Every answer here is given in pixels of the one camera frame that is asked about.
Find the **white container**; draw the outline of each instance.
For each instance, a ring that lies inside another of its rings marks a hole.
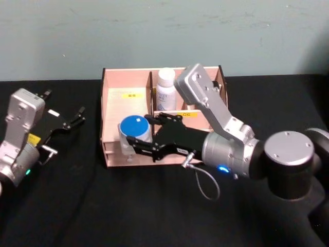
[[[158,111],[176,110],[175,70],[162,68],[158,73],[156,85],[156,107]]]
[[[132,136],[145,142],[152,142],[151,126],[146,118],[138,115],[126,117],[118,124],[120,135],[120,146],[123,155],[136,154],[134,148],[129,145],[126,137]]]

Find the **box compartment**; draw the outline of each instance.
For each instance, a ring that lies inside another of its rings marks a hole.
[[[173,68],[176,77],[185,68]],[[226,82],[220,66],[205,67],[212,80],[219,83],[219,92],[227,105]],[[161,161],[153,162],[151,157],[134,154],[130,157],[121,152],[118,124],[129,115],[157,116],[156,84],[159,68],[142,69],[104,69],[101,95],[101,136],[100,143],[107,167],[148,166],[181,164],[185,157],[177,154],[166,156]],[[182,115],[183,123],[190,128],[212,131],[202,112],[193,105],[186,105],[177,92],[175,111],[162,111],[172,115]],[[160,126],[154,126],[153,134]]]

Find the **cable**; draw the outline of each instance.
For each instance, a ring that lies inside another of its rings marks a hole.
[[[52,158],[53,155],[54,155],[54,153],[50,153],[48,158],[43,163],[41,161],[38,161],[39,165],[41,165],[41,166],[46,165],[50,161],[50,159]]]
[[[191,169],[194,170],[194,172],[195,172],[195,177],[196,177],[196,181],[197,181],[197,185],[198,185],[198,188],[199,188],[201,194],[202,194],[206,199],[208,199],[208,200],[210,200],[210,201],[216,201],[216,200],[218,200],[219,197],[220,197],[220,195],[221,195],[221,189],[220,189],[220,186],[218,185],[218,182],[216,181],[216,179],[215,179],[215,178],[214,178],[209,172],[207,172],[207,171],[205,171],[205,170],[203,170],[203,169],[201,169],[201,168],[198,168],[198,167],[196,167],[196,166],[194,166],[194,165],[189,164],[187,167],[188,167],[188,168],[191,168]],[[216,196],[216,197],[211,198],[211,197],[209,197],[209,196],[207,196],[207,195],[205,194],[205,192],[203,191],[203,189],[202,189],[202,187],[201,187],[201,184],[200,184],[200,180],[199,180],[199,176],[198,176],[198,171],[199,171],[199,172],[203,172],[205,175],[207,175],[207,176],[208,176],[208,177],[214,182],[214,184],[215,184],[215,186],[216,186],[216,189],[217,189],[217,196]]]

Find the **blue cap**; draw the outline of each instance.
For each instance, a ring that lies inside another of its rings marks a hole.
[[[126,136],[138,137],[149,130],[146,118],[132,115],[126,117],[120,124],[120,131]]]

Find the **black table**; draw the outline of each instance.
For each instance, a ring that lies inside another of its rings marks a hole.
[[[308,89],[321,80],[228,77],[229,109],[259,139],[325,129]],[[98,146],[99,80],[1,82],[1,138],[9,95],[20,87],[52,89],[48,107],[70,118],[83,105],[87,121],[79,132],[53,139],[59,155],[1,198],[2,246],[323,246],[307,220],[323,198],[317,181],[305,200],[286,202],[266,180],[235,181],[212,170],[221,197],[211,202],[200,195],[194,173],[179,166],[106,169]],[[214,192],[210,181],[202,184]]]

